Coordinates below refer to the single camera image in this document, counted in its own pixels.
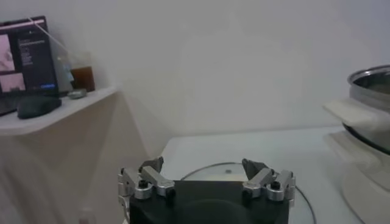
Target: stainless steel bowl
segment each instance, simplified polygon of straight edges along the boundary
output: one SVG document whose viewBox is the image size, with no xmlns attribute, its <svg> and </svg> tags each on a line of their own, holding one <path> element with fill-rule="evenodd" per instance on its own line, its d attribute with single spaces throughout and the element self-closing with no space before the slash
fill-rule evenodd
<svg viewBox="0 0 390 224">
<path fill-rule="evenodd" d="M 355 72 L 348 77 L 348 82 L 351 98 L 390 112 L 390 65 Z"/>
<path fill-rule="evenodd" d="M 350 98 L 378 110 L 390 113 L 390 65 L 378 66 L 349 76 Z M 347 127 L 347 130 L 366 140 L 365 143 L 390 155 L 390 131 L 369 131 Z"/>
</svg>

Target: computer mouse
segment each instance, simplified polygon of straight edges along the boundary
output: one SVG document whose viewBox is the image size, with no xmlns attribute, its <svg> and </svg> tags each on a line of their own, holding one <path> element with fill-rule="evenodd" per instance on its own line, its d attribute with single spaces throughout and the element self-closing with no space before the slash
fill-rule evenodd
<svg viewBox="0 0 390 224">
<path fill-rule="evenodd" d="M 28 119 L 48 114 L 62 105 L 61 99 L 48 96 L 29 96 L 18 104 L 18 118 Z"/>
</svg>

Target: white surface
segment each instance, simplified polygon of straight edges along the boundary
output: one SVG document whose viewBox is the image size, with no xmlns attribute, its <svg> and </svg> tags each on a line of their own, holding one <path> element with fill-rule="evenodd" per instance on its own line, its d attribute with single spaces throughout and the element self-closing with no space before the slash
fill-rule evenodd
<svg viewBox="0 0 390 224">
<path fill-rule="evenodd" d="M 352 72 L 389 61 L 389 5 L 1 0 L 0 20 L 46 15 L 73 52 L 90 51 L 97 85 L 123 85 L 158 155 L 173 136 L 335 124 L 321 105 L 348 95 Z"/>
<path fill-rule="evenodd" d="M 224 164 L 198 170 L 185 180 L 248 181 L 248 178 L 241 164 Z"/>
<path fill-rule="evenodd" d="M 261 161 L 276 171 L 295 173 L 297 185 L 313 205 L 318 224 L 361 223 L 341 195 L 344 167 L 322 140 L 323 135 L 340 130 L 333 127 L 173 138 L 162 153 L 165 163 L 161 174 L 179 180 L 214 163 L 240 162 L 243 158 Z"/>
<path fill-rule="evenodd" d="M 356 167 L 349 167 L 342 182 L 342 189 L 348 204 L 365 223 L 389 223 L 389 191 L 374 184 Z"/>
<path fill-rule="evenodd" d="M 390 114 L 369 107 L 355 99 L 334 100 L 324 108 L 342 123 L 367 131 L 386 131 L 390 129 Z"/>
<path fill-rule="evenodd" d="M 381 167 L 380 159 L 367 149 L 369 146 L 364 145 L 346 131 L 330 133 L 324 136 L 324 140 L 347 164 L 364 170 Z"/>
<path fill-rule="evenodd" d="M 0 136 L 24 135 L 44 129 L 90 105 L 112 95 L 117 89 L 109 87 L 97 89 L 88 93 L 84 98 L 71 100 L 68 97 L 62 98 L 62 106 L 44 116 L 21 120 L 17 113 L 11 113 L 0 117 Z"/>
</svg>

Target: metal pot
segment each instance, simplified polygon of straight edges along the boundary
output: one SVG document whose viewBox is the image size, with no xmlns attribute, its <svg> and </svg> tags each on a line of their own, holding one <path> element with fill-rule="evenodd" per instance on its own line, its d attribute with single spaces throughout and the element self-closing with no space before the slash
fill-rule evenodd
<svg viewBox="0 0 390 224">
<path fill-rule="evenodd" d="M 348 82 L 350 97 L 324 108 L 356 138 L 390 155 L 390 65 L 355 72 Z"/>
</svg>

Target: laptop screen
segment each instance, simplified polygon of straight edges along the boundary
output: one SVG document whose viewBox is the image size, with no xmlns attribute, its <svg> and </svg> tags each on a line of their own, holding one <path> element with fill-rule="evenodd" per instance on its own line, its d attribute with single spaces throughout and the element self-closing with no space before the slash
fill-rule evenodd
<svg viewBox="0 0 390 224">
<path fill-rule="evenodd" d="M 32 19 L 48 29 L 44 16 Z M 49 37 L 28 19 L 0 23 L 0 97 L 57 92 Z"/>
</svg>

